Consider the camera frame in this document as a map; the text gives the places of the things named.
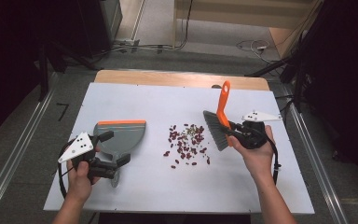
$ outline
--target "white table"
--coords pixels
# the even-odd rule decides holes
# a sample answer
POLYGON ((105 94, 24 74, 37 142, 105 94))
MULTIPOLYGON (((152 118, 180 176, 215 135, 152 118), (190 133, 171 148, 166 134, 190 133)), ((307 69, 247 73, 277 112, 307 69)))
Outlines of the white table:
MULTIPOLYGON (((208 148, 211 164, 197 157, 192 159, 197 166, 181 162, 172 169, 179 155, 172 151, 170 157, 162 156, 170 149, 171 125, 183 128, 184 123, 194 123, 207 127, 202 111, 215 111, 219 93, 220 90, 205 88, 91 83, 70 138, 82 131, 92 133, 100 120, 145 119, 147 123, 145 136, 131 154, 131 162, 121 169, 118 187, 113 189, 108 179, 100 180, 85 209, 137 213, 260 212, 255 184, 241 156, 233 148, 218 151, 207 130, 203 145, 208 148)), ((271 91, 231 90, 226 107, 230 120, 241 122, 241 116, 253 109, 279 114, 271 91)), ((280 154, 278 189, 292 213, 313 214, 283 123, 266 124, 272 127, 280 154)), ((44 209, 59 210, 62 202, 56 176, 44 209)))

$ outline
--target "hand brush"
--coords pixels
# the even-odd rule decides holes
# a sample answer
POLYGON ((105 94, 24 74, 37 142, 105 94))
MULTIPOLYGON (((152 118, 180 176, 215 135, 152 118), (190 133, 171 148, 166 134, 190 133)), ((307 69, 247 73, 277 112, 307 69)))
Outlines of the hand brush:
POLYGON ((216 114, 206 110, 203 111, 203 115, 208 125, 209 131, 211 132, 213 140, 215 141, 217 148, 220 151, 222 151, 228 146, 232 147, 228 136, 222 130, 222 126, 227 127, 229 130, 231 130, 229 121, 227 120, 224 111, 228 99, 229 89, 230 82, 227 80, 223 84, 223 88, 220 91, 219 105, 217 107, 216 114))

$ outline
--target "hand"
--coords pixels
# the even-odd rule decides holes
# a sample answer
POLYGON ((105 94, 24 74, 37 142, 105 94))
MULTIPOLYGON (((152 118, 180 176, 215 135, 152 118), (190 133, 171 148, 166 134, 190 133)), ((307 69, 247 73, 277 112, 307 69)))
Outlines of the hand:
MULTIPOLYGON (((272 130, 269 125, 266 125, 266 134, 269 139, 274 142, 272 130)), ((248 168, 253 178, 261 176, 271 176, 271 163, 273 150, 269 142, 260 148, 247 149, 241 145, 238 139, 234 136, 229 137, 233 147, 243 156, 246 167, 248 168)))
MULTIPOLYGON (((97 152, 101 151, 98 147, 95 148, 97 152)), ((66 168, 69 170, 73 167, 72 161, 66 163, 66 168)), ((77 166, 77 170, 72 169, 68 172, 69 189, 66 195, 68 200, 84 204, 91 195, 91 183, 88 178, 89 164, 86 161, 81 161, 77 166)), ((95 184, 100 177, 94 177, 92 184, 95 184)))

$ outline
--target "metal rail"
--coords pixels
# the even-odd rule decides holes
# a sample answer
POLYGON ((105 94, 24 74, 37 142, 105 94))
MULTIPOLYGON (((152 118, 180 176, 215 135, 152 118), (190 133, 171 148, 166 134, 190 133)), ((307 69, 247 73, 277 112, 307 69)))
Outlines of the metal rail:
MULTIPOLYGON (((285 85, 283 85, 283 91, 284 94, 292 94, 291 90, 288 89, 285 85)), ((333 184, 331 183, 330 178, 328 177, 328 174, 324 169, 324 165, 319 158, 318 151, 313 144, 312 138, 310 137, 310 133, 305 124, 302 114, 298 114, 296 112, 296 108, 293 105, 290 106, 290 112, 292 113, 293 119, 295 120, 298 132, 304 143, 304 147, 307 151, 308 157, 310 158, 310 164, 312 165, 313 171, 315 172, 316 178, 318 179, 319 185, 324 195, 324 199, 326 200, 326 204, 330 210, 331 217, 333 218, 334 223, 349 223, 345 216, 345 212, 342 209, 336 191, 334 190, 333 184)))
POLYGON ((28 121, 26 127, 22 131, 22 134, 16 144, 14 146, 10 156, 8 157, 4 168, 0 173, 0 201, 7 189, 7 186, 14 175, 17 167, 20 164, 22 156, 24 155, 28 144, 30 143, 32 137, 34 136, 34 132, 39 124, 39 121, 42 119, 48 104, 57 88, 57 83, 60 80, 60 77, 57 73, 53 73, 50 78, 50 90, 42 102, 39 102, 34 110, 33 115, 28 121))

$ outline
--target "floor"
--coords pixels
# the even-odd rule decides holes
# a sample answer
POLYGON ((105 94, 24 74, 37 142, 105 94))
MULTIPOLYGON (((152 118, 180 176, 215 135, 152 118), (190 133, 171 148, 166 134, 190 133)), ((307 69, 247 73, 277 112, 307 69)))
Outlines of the floor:
MULTIPOLYGON (((123 31, 120 33, 122 34, 120 38, 139 39, 141 44, 170 44, 172 21, 169 19, 168 9, 171 8, 172 1, 161 3, 158 0, 147 0, 144 5, 142 1, 131 1, 131 3, 134 8, 141 8, 141 6, 145 8, 140 14, 138 28, 127 33, 123 31), (160 12, 158 18, 156 18, 156 11, 160 12)), ((137 24, 138 15, 131 15, 134 25, 137 24)), ((177 32, 178 40, 180 40, 181 23, 178 21, 177 27, 180 29, 177 32)), ((135 53, 112 52, 104 56, 98 65, 106 69, 172 70, 243 76, 263 68, 267 63, 257 57, 250 50, 249 45, 243 45, 242 48, 236 45, 243 40, 258 39, 268 42, 271 40, 267 29, 190 21, 189 39, 180 52, 164 51, 157 54, 150 49, 139 49, 135 53)), ((279 60, 278 54, 273 49, 263 52, 262 56, 268 61, 279 60)), ((265 75, 276 96, 287 93, 286 86, 277 79, 281 71, 282 69, 277 69, 265 75)), ((82 66, 71 66, 65 74, 53 74, 50 80, 52 92, 48 101, 44 102, 46 105, 37 102, 39 89, 36 88, 1 127, 0 176, 5 175, 1 173, 2 170, 14 169, 15 173, 8 177, 10 182, 0 188, 2 193, 0 194, 0 223, 50 223, 54 218, 54 212, 43 211, 52 181, 51 175, 56 169, 58 151, 67 141, 83 96, 95 74, 96 72, 82 66), (63 118, 58 121, 63 111, 62 104, 69 106, 63 118), (44 114, 35 120, 36 125, 30 129, 29 120, 34 118, 34 112, 38 111, 44 114), (26 136, 23 134, 24 130, 31 131, 32 134, 26 136), (18 145, 19 139, 24 140, 22 146, 18 145), (20 152, 21 160, 7 167, 6 160, 10 158, 9 155, 13 151, 20 152)), ((286 104, 284 100, 278 100, 277 103, 280 107, 286 104)), ((332 217, 320 187, 320 180, 312 167, 302 135, 298 132, 296 116, 289 113, 287 132, 291 137, 316 212, 315 215, 296 218, 300 223, 358 223, 358 167, 351 163, 332 160, 334 149, 331 147, 324 124, 306 105, 303 109, 301 116, 306 121, 314 147, 334 186, 347 220, 339 222, 332 217)), ((92 212, 84 212, 81 223, 88 223, 91 216, 92 212)), ((262 223, 259 214, 252 214, 251 217, 252 223, 262 223)), ((94 218, 92 223, 97 223, 97 219, 94 218)))

